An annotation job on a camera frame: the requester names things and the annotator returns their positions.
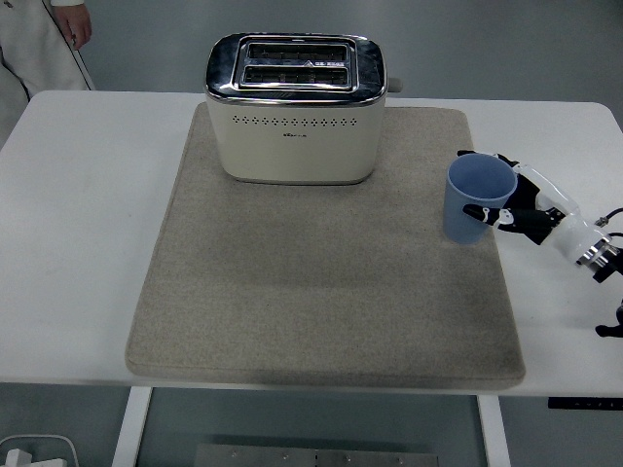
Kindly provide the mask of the person's hand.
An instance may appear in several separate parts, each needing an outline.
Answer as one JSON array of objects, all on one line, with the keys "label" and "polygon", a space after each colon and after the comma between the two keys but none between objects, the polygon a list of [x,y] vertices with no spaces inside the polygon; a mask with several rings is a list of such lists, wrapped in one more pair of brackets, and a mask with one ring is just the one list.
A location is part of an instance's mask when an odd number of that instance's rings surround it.
[{"label": "person's hand", "polygon": [[55,22],[65,41],[79,51],[92,37],[91,15],[83,0],[52,0]]}]

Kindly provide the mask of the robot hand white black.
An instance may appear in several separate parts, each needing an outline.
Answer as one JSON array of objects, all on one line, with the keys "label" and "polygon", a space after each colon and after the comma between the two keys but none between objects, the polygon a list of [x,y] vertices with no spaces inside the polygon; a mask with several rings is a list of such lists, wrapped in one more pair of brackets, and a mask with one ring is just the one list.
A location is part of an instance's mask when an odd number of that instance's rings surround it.
[{"label": "robot hand white black", "polygon": [[495,157],[516,174],[515,191],[501,208],[468,203],[462,212],[500,231],[522,234],[537,245],[551,246],[571,262],[594,262],[610,244],[608,234],[589,224],[578,204],[532,166],[501,154]]}]

